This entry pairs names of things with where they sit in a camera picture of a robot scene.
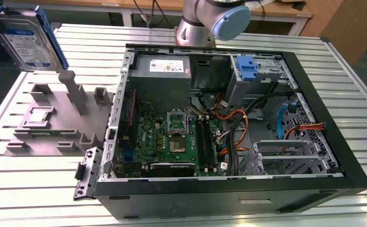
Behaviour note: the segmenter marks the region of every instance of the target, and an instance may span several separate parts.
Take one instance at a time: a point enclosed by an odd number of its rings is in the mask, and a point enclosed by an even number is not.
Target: blue drive bay latch
[[[258,64],[251,56],[236,56],[236,67],[242,80],[254,80],[258,74]]]

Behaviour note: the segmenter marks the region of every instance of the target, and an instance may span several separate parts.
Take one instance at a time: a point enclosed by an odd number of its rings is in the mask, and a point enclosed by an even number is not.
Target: white label sticker
[[[223,105],[223,107],[228,106],[228,103],[224,100],[222,100],[220,104]]]
[[[25,35],[5,34],[5,37],[24,63],[36,67],[48,67],[51,65],[40,47],[41,43],[36,41],[32,31]]]
[[[116,3],[102,3],[103,6],[120,6],[119,4]]]
[[[222,162],[220,169],[224,169],[224,170],[227,170],[227,169],[228,169],[228,164],[227,164],[226,162]]]
[[[151,60],[150,72],[183,72],[182,60]]]

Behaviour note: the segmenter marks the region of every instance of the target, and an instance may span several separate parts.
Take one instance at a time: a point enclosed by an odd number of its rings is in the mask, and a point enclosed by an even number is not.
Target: blue hard drive label
[[[7,29],[8,35],[35,35],[32,30]]]
[[[48,57],[44,54],[43,43],[36,38],[32,30],[7,29],[5,38],[15,49],[17,57],[27,65],[41,68],[51,66]]]

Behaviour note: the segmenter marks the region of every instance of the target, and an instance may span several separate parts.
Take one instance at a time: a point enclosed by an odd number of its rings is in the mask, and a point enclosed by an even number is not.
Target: red cable
[[[131,114],[130,114],[130,116],[128,116],[127,128],[126,128],[126,131],[124,131],[124,134],[123,134],[123,138],[124,138],[124,136],[126,136],[126,133],[127,133],[127,131],[128,131],[128,127],[130,127],[130,125],[131,125],[134,107],[135,107],[135,90],[134,90],[134,92],[132,92],[132,107],[131,107]]]

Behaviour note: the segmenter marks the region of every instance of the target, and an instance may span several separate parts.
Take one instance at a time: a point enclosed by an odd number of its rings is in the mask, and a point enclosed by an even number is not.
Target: hard drive
[[[23,71],[60,71],[67,59],[43,10],[0,7],[0,43]]]

